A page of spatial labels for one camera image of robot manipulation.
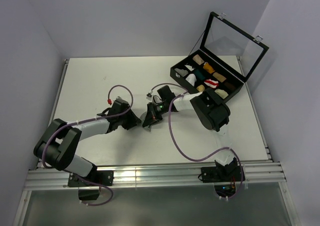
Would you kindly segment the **mustard yellow sock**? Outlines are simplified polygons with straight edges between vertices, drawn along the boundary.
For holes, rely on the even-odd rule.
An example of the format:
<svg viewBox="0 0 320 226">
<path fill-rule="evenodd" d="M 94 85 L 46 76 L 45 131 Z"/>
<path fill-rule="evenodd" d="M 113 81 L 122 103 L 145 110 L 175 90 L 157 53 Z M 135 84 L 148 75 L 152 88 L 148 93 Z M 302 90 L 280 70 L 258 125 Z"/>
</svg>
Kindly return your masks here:
<svg viewBox="0 0 320 226">
<path fill-rule="evenodd" d="M 199 85 L 197 88 L 196 88 L 199 92 L 203 92 L 206 88 L 204 85 Z"/>
</svg>

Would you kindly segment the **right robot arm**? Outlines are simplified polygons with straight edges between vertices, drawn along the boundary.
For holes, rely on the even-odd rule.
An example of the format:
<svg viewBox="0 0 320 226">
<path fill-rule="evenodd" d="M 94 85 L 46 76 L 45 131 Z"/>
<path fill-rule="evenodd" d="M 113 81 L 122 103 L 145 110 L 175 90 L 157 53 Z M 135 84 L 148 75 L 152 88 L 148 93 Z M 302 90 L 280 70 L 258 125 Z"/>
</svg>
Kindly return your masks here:
<svg viewBox="0 0 320 226">
<path fill-rule="evenodd" d="M 173 83 L 161 83 L 153 88 L 160 87 L 157 91 L 159 102 L 154 100 L 153 91 L 147 94 L 150 102 L 147 103 L 147 109 L 141 115 L 142 128 L 151 131 L 151 127 L 163 120 L 163 115 L 168 114 L 168 128 L 170 137 L 178 152 L 187 160 L 192 162 L 202 162 L 216 155 L 215 163 L 217 177 L 226 181 L 234 174 L 234 169 L 230 165 L 234 159 L 231 149 L 231 140 L 228 134 L 229 116 L 231 114 L 229 107 L 223 99 L 214 91 L 214 89 L 205 89 L 202 92 L 189 94 L 187 91 L 175 95 L 170 89 Z M 196 113 L 202 126 L 215 133 L 217 149 L 201 159 L 195 159 L 187 156 L 178 146 L 171 125 L 172 112 L 183 110 L 192 110 Z"/>
</svg>

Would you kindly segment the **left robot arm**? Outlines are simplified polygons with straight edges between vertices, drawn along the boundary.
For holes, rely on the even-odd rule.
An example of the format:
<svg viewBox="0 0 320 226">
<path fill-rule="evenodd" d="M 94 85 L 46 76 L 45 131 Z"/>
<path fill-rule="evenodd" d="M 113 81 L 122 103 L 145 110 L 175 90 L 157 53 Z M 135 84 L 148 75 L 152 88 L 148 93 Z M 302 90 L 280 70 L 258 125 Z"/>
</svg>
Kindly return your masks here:
<svg viewBox="0 0 320 226">
<path fill-rule="evenodd" d="M 139 124 L 141 120 L 129 103 L 117 98 L 111 107 L 94 118 L 73 123 L 53 120 L 34 147 L 33 154 L 54 169 L 77 174 L 85 185 L 93 185 L 98 178 L 96 166 L 76 155 L 78 143 L 96 135 L 111 133 L 120 126 L 130 130 Z"/>
</svg>

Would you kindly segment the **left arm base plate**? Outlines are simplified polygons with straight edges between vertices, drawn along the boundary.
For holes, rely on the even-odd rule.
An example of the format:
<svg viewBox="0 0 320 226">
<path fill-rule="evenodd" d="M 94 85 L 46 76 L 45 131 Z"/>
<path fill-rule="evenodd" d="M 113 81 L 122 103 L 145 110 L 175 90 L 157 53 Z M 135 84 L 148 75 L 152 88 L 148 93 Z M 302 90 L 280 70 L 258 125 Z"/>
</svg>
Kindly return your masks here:
<svg viewBox="0 0 320 226">
<path fill-rule="evenodd" d="M 113 170 L 97 170 L 95 172 L 91 172 L 87 177 L 84 177 L 84 181 L 79 179 L 74 174 L 70 174 L 67 185 L 68 187 L 86 187 L 95 186 L 96 184 L 112 186 L 113 179 Z"/>
</svg>

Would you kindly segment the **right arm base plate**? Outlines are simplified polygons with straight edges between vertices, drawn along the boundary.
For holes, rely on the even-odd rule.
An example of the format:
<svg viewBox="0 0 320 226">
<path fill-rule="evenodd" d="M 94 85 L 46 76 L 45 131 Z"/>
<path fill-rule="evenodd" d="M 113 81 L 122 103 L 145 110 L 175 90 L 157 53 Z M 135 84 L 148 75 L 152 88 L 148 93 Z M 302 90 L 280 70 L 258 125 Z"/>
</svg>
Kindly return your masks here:
<svg viewBox="0 0 320 226">
<path fill-rule="evenodd" d="M 222 166 L 201 167 L 200 170 L 199 179 L 203 183 L 232 182 L 233 180 L 240 182 L 246 179 L 239 166 L 231 170 Z"/>
</svg>

